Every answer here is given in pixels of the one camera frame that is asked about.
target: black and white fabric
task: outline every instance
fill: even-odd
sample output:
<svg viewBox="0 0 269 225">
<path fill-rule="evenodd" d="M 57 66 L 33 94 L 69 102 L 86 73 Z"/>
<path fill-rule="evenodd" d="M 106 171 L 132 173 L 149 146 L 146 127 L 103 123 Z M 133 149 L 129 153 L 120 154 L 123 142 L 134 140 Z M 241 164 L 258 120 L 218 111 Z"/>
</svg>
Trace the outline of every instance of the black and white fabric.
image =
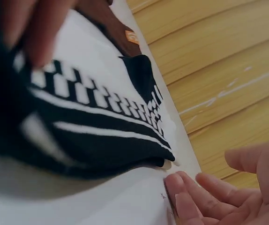
<svg viewBox="0 0 269 225">
<path fill-rule="evenodd" d="M 147 56 L 122 57 L 73 10 L 43 69 L 4 49 L 0 41 L 0 154 L 87 179 L 175 160 Z"/>
</svg>

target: light wood floor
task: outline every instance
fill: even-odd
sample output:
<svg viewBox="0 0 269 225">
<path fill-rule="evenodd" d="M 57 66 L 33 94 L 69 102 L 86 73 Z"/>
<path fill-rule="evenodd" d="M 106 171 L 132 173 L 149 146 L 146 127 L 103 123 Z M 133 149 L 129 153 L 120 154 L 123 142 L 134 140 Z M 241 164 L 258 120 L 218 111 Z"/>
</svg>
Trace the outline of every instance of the light wood floor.
<svg viewBox="0 0 269 225">
<path fill-rule="evenodd" d="M 202 171 L 257 187 L 224 151 L 269 140 L 269 0 L 127 1 Z"/>
</svg>

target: white stripe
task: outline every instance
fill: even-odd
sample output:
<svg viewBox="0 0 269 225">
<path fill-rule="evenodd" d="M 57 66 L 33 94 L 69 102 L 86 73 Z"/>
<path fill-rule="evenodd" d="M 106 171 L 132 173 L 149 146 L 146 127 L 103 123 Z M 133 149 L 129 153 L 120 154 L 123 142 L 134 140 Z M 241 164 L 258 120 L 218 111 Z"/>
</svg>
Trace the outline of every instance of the white stripe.
<svg viewBox="0 0 269 225">
<path fill-rule="evenodd" d="M 151 95 L 152 95 L 153 99 L 155 100 L 155 103 L 159 107 L 159 103 L 157 102 L 157 98 L 155 97 L 154 92 L 152 92 Z"/>
<path fill-rule="evenodd" d="M 55 127 L 59 128 L 59 129 L 71 131 L 74 133 L 80 133 L 80 134 L 92 134 L 92 135 L 98 135 L 98 136 L 144 139 L 147 141 L 155 142 L 155 143 L 159 144 L 161 147 L 163 147 L 169 151 L 172 151 L 170 148 L 163 145 L 158 139 L 156 139 L 154 137 L 147 136 L 147 135 L 138 134 L 135 132 L 88 127 L 88 126 L 66 123 L 66 122 L 61 122 L 61 121 L 55 122 L 54 125 L 55 125 Z"/>
<path fill-rule="evenodd" d="M 20 51 L 14 59 L 14 68 L 16 69 L 17 72 L 20 72 L 22 68 L 25 65 L 25 56 L 22 51 Z"/>
<path fill-rule="evenodd" d="M 59 74 L 53 76 L 55 94 L 67 98 L 70 96 L 66 79 Z"/>
<path fill-rule="evenodd" d="M 70 102 L 64 99 L 60 99 L 58 97 L 55 97 L 43 90 L 36 90 L 36 89 L 30 89 L 32 94 L 35 95 L 36 97 L 49 102 L 52 105 L 56 105 L 58 107 L 62 107 L 62 108 L 67 108 L 67 109 L 75 109 L 75 110 L 79 110 L 79 111 L 84 111 L 87 113 L 92 113 L 92 114 L 101 114 L 101 115 L 106 115 L 106 116 L 111 116 L 117 119 L 121 119 L 121 120 L 125 120 L 128 122 L 132 122 L 132 123 L 136 123 L 136 124 L 140 124 L 140 125 L 144 125 L 150 129 L 152 129 L 154 131 L 154 133 L 156 133 L 161 139 L 163 139 L 164 141 L 166 141 L 166 139 L 161 136 L 159 134 L 158 131 L 156 131 L 151 125 L 147 124 L 146 122 L 140 121 L 140 120 L 135 120 L 133 118 L 130 117 L 126 117 L 120 114 L 116 114 L 113 113 L 111 111 L 105 110 L 105 109 L 98 109 L 98 108 L 91 108 L 85 105 L 81 105 L 79 103 L 76 102 Z"/>
<path fill-rule="evenodd" d="M 21 123 L 21 130 L 29 141 L 57 162 L 63 163 L 66 166 L 86 167 L 85 164 L 78 163 L 70 158 L 64 150 L 61 149 L 37 114 L 33 113 L 29 115 Z"/>
<path fill-rule="evenodd" d="M 46 87 L 46 77 L 44 71 L 41 69 L 32 71 L 31 82 L 40 88 Z"/>
</svg>

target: white paper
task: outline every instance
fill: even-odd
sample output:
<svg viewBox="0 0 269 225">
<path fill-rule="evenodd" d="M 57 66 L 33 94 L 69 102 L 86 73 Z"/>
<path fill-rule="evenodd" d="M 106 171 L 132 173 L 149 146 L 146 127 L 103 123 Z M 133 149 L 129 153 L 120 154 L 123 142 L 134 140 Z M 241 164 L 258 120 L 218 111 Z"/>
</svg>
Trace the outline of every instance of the white paper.
<svg viewBox="0 0 269 225">
<path fill-rule="evenodd" d="M 115 0 L 112 9 L 138 35 L 142 52 L 152 61 L 154 76 L 164 96 L 167 113 L 176 124 L 176 135 L 170 139 L 175 142 L 181 167 L 173 166 L 170 171 L 185 170 L 194 176 L 200 168 L 149 48 L 126 2 Z M 91 27 L 90 33 L 94 32 L 96 29 Z M 109 45 L 106 38 L 98 38 L 100 45 Z M 90 46 L 76 47 L 81 49 Z M 71 55 L 67 63 L 80 67 L 82 60 L 91 60 L 90 64 L 94 65 L 94 59 L 100 57 L 100 53 L 96 53 L 84 59 L 81 58 L 82 55 L 78 56 L 77 52 L 69 52 L 70 50 L 71 48 L 57 49 L 55 55 Z M 98 72 L 109 75 L 116 73 L 113 65 L 113 71 L 107 70 L 108 63 L 111 62 L 106 60 L 108 59 L 103 58 L 103 64 L 98 65 Z M 95 68 L 84 69 L 98 76 Z M 108 180 L 71 180 L 0 157 L 0 225 L 172 225 L 174 220 L 163 184 L 166 175 L 160 169 L 137 168 Z"/>
</svg>

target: black cloth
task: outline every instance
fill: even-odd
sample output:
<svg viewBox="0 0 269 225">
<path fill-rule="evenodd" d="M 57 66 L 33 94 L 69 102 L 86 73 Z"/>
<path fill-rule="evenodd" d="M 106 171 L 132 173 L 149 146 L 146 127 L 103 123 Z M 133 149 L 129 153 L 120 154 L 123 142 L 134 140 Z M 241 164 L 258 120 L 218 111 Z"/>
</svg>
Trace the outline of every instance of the black cloth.
<svg viewBox="0 0 269 225">
<path fill-rule="evenodd" d="M 159 126 L 162 97 L 151 95 L 158 90 L 147 56 L 121 58 L 145 101 L 140 105 L 93 78 L 84 82 L 77 68 L 70 68 L 75 80 L 67 79 L 60 60 L 51 62 L 53 71 L 40 71 L 45 83 L 38 85 L 27 59 L 15 69 L 17 50 L 9 52 L 0 34 L 0 155 L 85 179 L 175 160 Z M 58 95 L 58 81 L 67 85 L 67 96 Z"/>
</svg>

